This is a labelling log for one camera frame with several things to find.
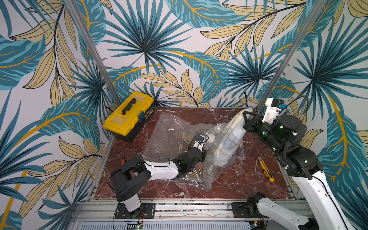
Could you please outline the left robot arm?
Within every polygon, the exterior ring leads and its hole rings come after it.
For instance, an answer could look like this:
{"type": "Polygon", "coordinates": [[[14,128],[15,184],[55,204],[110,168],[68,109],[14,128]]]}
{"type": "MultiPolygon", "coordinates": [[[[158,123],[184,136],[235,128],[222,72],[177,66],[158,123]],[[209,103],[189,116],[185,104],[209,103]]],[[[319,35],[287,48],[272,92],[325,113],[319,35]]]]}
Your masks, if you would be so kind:
{"type": "Polygon", "coordinates": [[[133,214],[141,210],[138,195],[147,182],[153,180],[175,180],[185,177],[194,167],[203,162],[207,151],[202,147],[190,147],[186,153],[165,163],[154,163],[135,155],[110,174],[112,188],[117,201],[133,214]]]}

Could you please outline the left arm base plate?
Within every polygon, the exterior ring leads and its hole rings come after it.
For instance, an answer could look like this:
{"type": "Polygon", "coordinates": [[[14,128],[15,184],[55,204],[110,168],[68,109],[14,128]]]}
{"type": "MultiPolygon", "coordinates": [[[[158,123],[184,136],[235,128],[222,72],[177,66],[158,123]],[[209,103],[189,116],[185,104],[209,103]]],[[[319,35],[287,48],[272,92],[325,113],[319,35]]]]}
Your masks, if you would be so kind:
{"type": "Polygon", "coordinates": [[[141,206],[132,212],[129,212],[124,203],[118,203],[115,219],[153,219],[155,216],[155,203],[142,203],[141,206]]]}

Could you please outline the clear plastic vacuum bag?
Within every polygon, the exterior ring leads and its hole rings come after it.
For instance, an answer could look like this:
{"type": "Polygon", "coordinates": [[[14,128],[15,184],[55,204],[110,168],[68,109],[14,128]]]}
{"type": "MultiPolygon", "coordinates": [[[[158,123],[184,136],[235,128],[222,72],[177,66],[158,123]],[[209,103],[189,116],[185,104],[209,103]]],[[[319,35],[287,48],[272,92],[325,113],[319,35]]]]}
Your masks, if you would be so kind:
{"type": "Polygon", "coordinates": [[[234,160],[246,133],[243,111],[228,123],[191,125],[161,114],[143,153],[152,180],[174,181],[205,191],[234,160]]]}

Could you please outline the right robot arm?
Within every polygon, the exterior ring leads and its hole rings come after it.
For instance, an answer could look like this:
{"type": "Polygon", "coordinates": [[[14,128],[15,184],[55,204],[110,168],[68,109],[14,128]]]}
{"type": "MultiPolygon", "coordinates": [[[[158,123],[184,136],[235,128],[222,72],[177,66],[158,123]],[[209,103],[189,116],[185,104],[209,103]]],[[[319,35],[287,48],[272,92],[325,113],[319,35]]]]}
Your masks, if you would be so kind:
{"type": "Polygon", "coordinates": [[[313,217],[297,214],[261,194],[255,195],[253,201],[258,213],[288,230],[354,229],[329,188],[317,155],[300,144],[306,133],[301,120],[292,115],[277,115],[271,123],[266,123],[259,114],[247,110],[242,114],[244,129],[257,134],[273,151],[280,166],[301,189],[313,217]]]}

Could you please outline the light plaid blanket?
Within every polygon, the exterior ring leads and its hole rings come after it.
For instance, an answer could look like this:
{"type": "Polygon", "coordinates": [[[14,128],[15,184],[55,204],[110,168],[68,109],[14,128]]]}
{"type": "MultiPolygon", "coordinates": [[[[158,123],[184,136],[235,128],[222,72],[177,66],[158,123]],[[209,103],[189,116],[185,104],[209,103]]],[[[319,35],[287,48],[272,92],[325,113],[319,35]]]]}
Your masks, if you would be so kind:
{"type": "Polygon", "coordinates": [[[215,139],[215,150],[213,164],[224,168],[228,161],[237,151],[239,145],[243,140],[246,130],[243,128],[247,116],[243,112],[253,112],[253,108],[246,108],[241,110],[236,116],[225,126],[215,139]]]}

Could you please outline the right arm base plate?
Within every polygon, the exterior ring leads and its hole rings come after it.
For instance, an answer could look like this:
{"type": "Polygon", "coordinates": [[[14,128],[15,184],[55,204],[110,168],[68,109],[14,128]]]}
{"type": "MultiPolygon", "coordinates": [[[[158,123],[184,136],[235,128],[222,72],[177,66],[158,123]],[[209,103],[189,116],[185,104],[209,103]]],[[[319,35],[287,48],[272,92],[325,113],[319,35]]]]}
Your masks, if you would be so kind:
{"type": "Polygon", "coordinates": [[[253,203],[233,202],[228,208],[232,211],[234,218],[265,218],[257,209],[256,204],[253,203]]]}

